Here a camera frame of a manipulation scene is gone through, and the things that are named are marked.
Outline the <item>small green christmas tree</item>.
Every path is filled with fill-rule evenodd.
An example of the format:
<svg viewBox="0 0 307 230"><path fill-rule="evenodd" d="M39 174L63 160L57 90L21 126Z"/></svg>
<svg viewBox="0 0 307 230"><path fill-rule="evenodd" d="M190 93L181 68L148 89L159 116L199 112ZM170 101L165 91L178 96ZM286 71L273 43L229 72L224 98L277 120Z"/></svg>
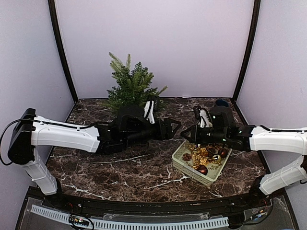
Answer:
<svg viewBox="0 0 307 230"><path fill-rule="evenodd" d="M154 74L144 67L139 61L131 68L131 55L127 55L126 63L123 63L117 56L109 52L111 57L110 67L112 78L117 85L107 90L108 99L102 105L117 112L120 108L128 105L145 107L151 96L160 96L167 86L162 89L152 87Z"/></svg>

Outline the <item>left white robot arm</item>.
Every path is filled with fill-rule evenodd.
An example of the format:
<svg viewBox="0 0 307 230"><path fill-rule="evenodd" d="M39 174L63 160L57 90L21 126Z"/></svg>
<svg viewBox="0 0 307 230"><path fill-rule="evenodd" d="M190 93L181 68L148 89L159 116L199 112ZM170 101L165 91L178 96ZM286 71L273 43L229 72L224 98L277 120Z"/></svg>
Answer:
<svg viewBox="0 0 307 230"><path fill-rule="evenodd" d="M98 121L88 126L63 123L38 116L28 108L23 116L11 122L15 125L8 149L11 163L20 165L41 192L57 209L63 209L68 199L61 185L51 175L35 149L55 146L109 155L149 140L172 139L181 127L174 119L155 118L154 112L138 106L123 108L112 122Z"/></svg>

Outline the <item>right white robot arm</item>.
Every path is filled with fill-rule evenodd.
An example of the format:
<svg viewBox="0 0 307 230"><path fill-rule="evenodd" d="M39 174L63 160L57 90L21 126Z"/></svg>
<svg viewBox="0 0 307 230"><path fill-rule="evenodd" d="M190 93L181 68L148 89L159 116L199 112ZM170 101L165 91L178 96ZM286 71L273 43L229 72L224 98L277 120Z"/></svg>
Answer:
<svg viewBox="0 0 307 230"><path fill-rule="evenodd" d="M210 111L193 108L198 124L181 132L181 136L195 144L223 144L240 151L284 151L300 156L283 168L255 179L245 196L245 204L255 208L263 197L307 178L307 129L276 129L263 125L236 126L232 110L225 106Z"/></svg>

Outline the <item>brown pine cone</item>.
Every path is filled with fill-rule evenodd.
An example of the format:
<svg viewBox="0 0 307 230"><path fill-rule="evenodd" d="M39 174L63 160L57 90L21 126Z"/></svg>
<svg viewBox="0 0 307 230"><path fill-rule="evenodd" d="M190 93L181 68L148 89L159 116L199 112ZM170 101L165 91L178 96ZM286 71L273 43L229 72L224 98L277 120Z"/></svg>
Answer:
<svg viewBox="0 0 307 230"><path fill-rule="evenodd" d="M184 161L190 161L191 158L192 158L192 156L190 154L188 154L188 153L184 153L182 155L182 160L184 160Z"/></svg>

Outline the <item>gold gift box ornament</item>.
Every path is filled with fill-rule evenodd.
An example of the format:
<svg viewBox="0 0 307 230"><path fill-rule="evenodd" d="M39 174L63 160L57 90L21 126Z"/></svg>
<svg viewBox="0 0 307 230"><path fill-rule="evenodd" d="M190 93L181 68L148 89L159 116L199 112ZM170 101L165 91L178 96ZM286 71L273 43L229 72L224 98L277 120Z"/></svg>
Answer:
<svg viewBox="0 0 307 230"><path fill-rule="evenodd" d="M192 152L193 168L197 169L199 166L207 166L208 161L208 151L206 148L196 148Z"/></svg>

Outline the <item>pale green plastic basket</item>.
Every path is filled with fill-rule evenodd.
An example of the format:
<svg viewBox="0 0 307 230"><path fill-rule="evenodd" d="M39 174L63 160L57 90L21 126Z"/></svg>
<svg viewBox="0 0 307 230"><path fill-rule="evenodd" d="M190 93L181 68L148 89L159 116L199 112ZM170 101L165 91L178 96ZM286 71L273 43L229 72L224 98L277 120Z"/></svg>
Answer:
<svg viewBox="0 0 307 230"><path fill-rule="evenodd" d="M197 169L193 168L192 159L190 161L182 160L182 155L184 153L188 153L192 156L191 152L196 148L206 148L208 151L209 164L206 166L208 169L207 175L203 175L198 172ZM230 153L232 152L232 149L225 147L228 150L228 156L223 158L220 164L212 163L212 157L214 155L218 155L218 150L221 148L223 148L222 144L202 146L189 143L187 140L185 140L172 154L173 167L200 182L201 184L210 187L222 174L222 170L230 156Z"/></svg>

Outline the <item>gold bauble right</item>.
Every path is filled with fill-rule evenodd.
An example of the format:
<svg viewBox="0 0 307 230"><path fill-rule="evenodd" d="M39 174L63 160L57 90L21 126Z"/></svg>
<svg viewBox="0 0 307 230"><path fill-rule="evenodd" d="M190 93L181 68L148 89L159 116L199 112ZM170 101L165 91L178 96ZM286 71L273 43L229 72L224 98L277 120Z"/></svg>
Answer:
<svg viewBox="0 0 307 230"><path fill-rule="evenodd" d="M222 160L222 158L221 158L220 155L214 155L212 157L212 163L214 163L214 164L220 164L221 160Z"/></svg>

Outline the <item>brown bauble front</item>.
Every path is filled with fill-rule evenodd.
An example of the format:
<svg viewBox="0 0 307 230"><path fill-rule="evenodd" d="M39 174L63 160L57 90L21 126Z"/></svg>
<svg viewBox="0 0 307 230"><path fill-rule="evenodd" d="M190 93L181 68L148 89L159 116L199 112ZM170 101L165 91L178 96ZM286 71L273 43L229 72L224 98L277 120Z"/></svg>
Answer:
<svg viewBox="0 0 307 230"><path fill-rule="evenodd" d="M197 171L200 172L203 175L207 175L207 173L208 173L208 169L207 169L207 167L205 165L200 165L197 168Z"/></svg>

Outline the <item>brown bauble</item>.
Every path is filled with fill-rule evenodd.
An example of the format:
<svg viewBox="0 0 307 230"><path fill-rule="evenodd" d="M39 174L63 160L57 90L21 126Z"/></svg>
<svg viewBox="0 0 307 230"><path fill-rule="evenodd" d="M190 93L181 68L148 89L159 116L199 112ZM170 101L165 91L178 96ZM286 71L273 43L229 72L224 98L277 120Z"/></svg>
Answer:
<svg viewBox="0 0 307 230"><path fill-rule="evenodd" d="M223 159L228 156L228 150L226 148L221 148L218 150L218 155Z"/></svg>
<svg viewBox="0 0 307 230"><path fill-rule="evenodd" d="M200 165L197 168L197 171L200 172L203 175L207 175L207 173L208 173L208 169L207 169L207 167L205 165Z"/></svg>

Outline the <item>brown bauble right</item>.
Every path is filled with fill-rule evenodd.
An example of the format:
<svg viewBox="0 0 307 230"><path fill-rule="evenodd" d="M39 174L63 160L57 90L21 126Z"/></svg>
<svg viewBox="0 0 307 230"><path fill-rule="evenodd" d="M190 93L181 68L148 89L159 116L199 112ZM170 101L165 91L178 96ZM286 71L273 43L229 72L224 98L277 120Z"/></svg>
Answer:
<svg viewBox="0 0 307 230"><path fill-rule="evenodd" d="M221 148L218 150L218 155L223 159L228 156L228 150L226 148Z"/></svg>

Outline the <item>dark blue mug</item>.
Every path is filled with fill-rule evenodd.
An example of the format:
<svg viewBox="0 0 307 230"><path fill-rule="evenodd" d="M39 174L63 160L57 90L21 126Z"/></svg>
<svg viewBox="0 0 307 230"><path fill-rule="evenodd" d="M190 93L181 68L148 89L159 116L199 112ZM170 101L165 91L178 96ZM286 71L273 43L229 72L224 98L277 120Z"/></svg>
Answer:
<svg viewBox="0 0 307 230"><path fill-rule="evenodd" d="M224 107L229 107L229 103L223 99L217 99L214 102L214 106L224 106Z"/></svg>

